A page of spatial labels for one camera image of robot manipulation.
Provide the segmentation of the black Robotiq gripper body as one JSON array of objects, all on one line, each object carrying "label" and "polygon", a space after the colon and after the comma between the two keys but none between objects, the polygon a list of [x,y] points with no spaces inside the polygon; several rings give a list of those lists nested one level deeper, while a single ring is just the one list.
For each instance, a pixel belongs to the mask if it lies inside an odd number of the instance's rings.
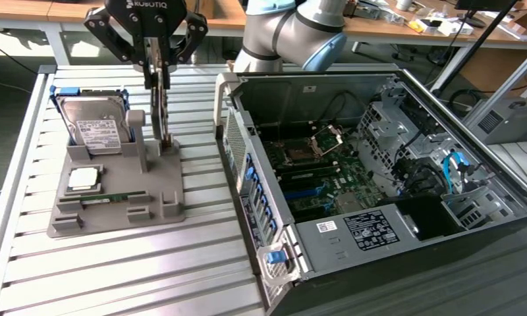
[{"label": "black Robotiq gripper body", "polygon": [[105,1],[109,15],[131,35],[171,36],[187,17],[186,1]]}]

